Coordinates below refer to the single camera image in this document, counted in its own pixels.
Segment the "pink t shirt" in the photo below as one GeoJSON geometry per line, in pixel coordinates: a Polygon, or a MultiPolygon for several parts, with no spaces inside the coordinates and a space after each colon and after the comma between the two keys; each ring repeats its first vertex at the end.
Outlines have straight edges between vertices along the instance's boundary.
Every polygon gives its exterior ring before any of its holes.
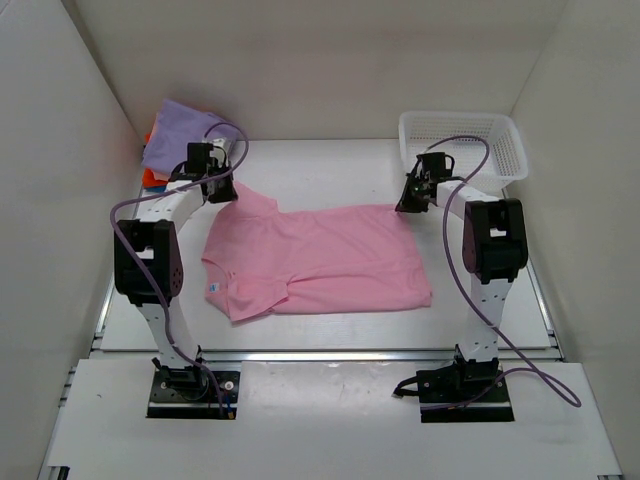
{"type": "Polygon", "coordinates": [[[416,241],[394,206],[282,212],[245,185],[236,190],[201,257],[205,299],[230,321],[431,306],[416,241]]]}

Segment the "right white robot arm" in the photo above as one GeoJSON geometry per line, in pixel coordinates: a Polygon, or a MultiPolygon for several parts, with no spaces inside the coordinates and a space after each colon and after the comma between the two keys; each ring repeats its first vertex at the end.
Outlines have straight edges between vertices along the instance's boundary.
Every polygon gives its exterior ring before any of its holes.
{"type": "Polygon", "coordinates": [[[444,373],[452,395],[467,401],[498,376],[498,330],[507,295],[528,261],[528,246],[521,202],[465,184],[453,175],[454,166],[453,157],[444,152],[418,155],[396,210],[423,213],[434,205],[463,222],[469,313],[453,365],[444,373]]]}

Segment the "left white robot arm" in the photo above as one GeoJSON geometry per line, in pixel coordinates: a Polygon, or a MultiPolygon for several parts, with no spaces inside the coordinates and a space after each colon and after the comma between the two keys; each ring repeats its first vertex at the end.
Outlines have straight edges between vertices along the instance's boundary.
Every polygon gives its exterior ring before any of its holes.
{"type": "Polygon", "coordinates": [[[207,203],[234,201],[230,154],[233,140],[219,137],[187,145],[186,160],[174,168],[166,189],[135,200],[136,217],[114,227],[114,280],[145,319],[158,349],[153,359],[161,381],[188,398],[217,385],[202,363],[178,296],[185,274],[178,233],[207,203]]]}

